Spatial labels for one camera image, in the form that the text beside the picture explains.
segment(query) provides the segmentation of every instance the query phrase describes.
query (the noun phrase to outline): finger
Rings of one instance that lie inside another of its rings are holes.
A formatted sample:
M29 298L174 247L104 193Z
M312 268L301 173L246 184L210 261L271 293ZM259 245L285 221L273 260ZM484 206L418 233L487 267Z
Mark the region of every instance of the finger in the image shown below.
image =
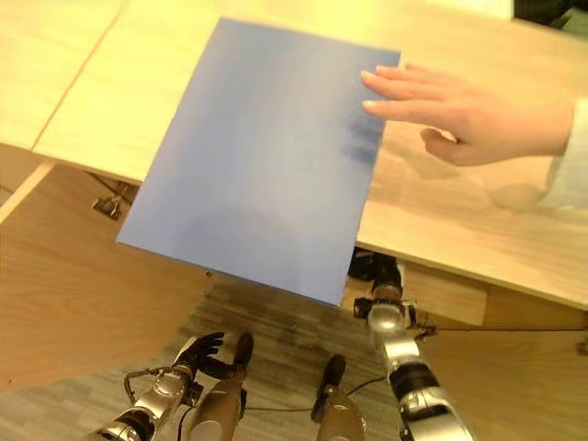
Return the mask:
M447 107L438 101L364 101L363 105L369 115L382 119L414 122L448 131L454 131L457 124Z
M428 73L409 71L401 69L399 67L389 66L376 66L376 75L389 80L395 81L412 81L414 83L422 83L424 85L441 85L443 82L439 82L434 76Z
M372 92L390 99L434 99L443 100L446 92L434 85L423 85L407 81L391 81L373 73L363 71L361 80Z
M421 131L424 149L441 161L457 166L479 165L479 151L465 143L452 141L435 129Z
M450 75L449 73L434 71L433 69L416 64L406 64L406 71L421 76L423 79L426 79L424 81L427 83L437 85L460 85L464 83L461 78Z

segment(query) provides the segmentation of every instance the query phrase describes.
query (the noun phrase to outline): wooden panel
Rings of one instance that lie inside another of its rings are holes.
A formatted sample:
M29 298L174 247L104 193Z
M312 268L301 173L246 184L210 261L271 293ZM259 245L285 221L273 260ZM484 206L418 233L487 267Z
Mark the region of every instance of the wooden panel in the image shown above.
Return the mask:
M0 229L0 390L157 354L202 296L204 271L114 243L108 191L57 167Z
M446 331L424 355L480 441L585 439L587 333Z
M14 193L41 162L36 154L0 144L0 187Z
M216 5L128 2L35 152L140 182L216 24Z
M490 287L487 329L587 329L588 312L510 289Z
M417 308L469 324L480 325L486 312L488 287L477 280L406 263L404 298Z
M118 9L114 0L2 2L0 143L33 147Z
M51 172L55 162L48 160L41 163L0 207L0 225L28 197L28 195Z

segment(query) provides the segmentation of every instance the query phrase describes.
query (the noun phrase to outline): black cable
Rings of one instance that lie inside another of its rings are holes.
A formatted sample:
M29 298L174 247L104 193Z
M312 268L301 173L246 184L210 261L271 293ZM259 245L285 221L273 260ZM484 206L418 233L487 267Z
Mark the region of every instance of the black cable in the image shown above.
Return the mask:
M310 412L312 408L308 409L275 409L273 407L245 407L246 411L263 411L263 412Z
M369 379L368 381L364 381L363 383L357 385L356 387L354 387L353 389L351 389L351 391L349 391L347 393L347 396L350 396L356 392L358 392L359 390L362 390L363 388L365 388L366 386L369 386L372 383L378 383L380 381L383 381L384 379L386 379L386 377L378 377L377 379ZM246 411L262 411L262 412L310 412L312 410L312 408L308 408L308 409L277 409L277 408L273 408L273 407L246 407L245 408Z
M112 193L114 193L115 196L120 196L120 198L122 198L122 200L127 202L129 205L132 205L132 201L129 198L127 198L124 195L121 195L117 191L116 188L112 187L108 182L104 181L100 176L95 175L94 173L91 173L91 172L86 172L86 173L88 173L90 176L92 176L97 182L102 184L103 187L106 187L107 189L109 189Z
M180 418L180 422L177 425L177 441L182 441L182 426L184 425L184 420L186 419L186 415L194 409L196 409L196 406L188 407L182 415L182 418Z
M370 385L371 383L378 383L380 381L383 381L384 379L386 379L386 377L380 377L379 379L369 379L368 381L364 381L363 383L361 383L359 386L356 386L355 388L351 389L351 391L349 391L347 393L347 396L351 396L352 394L356 393L357 391L365 388L366 386Z

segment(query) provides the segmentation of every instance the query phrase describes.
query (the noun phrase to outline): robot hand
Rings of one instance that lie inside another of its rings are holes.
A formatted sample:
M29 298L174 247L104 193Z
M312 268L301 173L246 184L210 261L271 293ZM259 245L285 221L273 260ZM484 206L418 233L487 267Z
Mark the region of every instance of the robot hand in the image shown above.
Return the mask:
M131 372L125 377L125 391L129 396L131 407L123 412L111 423L104 425L102 428L89 435L86 441L152 441L157 437L161 428L169 421L169 418L175 413L181 404L190 408L196 406L202 393L202 386L196 382L198 371L209 375L215 379L221 379L215 390L226 389L226 385L238 385L238 394L226 393L220 399L214 401L205 397L199 406L198 415L206 414L208 420L214 420L217 413L211 412L210 409L219 408L219 403L232 402L238 407L238 415L242 414L244 408L245 392L241 389L241 384L245 377L247 363L253 353L253 337L250 334L243 334L237 344L233 363L228 365L213 357L219 351L222 345L223 333L209 334L204 337L191 338L180 350L174 363L170 367L159 367L155 369L145 369L138 372ZM130 387L130 379L144 375L155 375L157 379L150 390L144 393L138 400L135 400L134 392ZM226 419L226 410L223 408L223 415L217 419L220 421L221 431L230 433L234 431L234 426L238 418ZM198 426L197 420L190 424L192 427ZM213 438L213 439L230 439L230 438Z

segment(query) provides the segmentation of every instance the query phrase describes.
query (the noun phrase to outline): wooden table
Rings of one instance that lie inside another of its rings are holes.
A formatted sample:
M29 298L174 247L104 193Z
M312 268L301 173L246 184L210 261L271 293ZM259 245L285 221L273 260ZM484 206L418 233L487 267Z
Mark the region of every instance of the wooden table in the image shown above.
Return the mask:
M219 15L401 50L512 96L587 93L586 42L417 0L131 1L30 131L38 138L0 142L140 183ZM359 244L587 310L588 214L534 207L549 161L457 169L427 156L418 131L388 123Z
M118 17L112 0L0 5L0 144L32 149Z

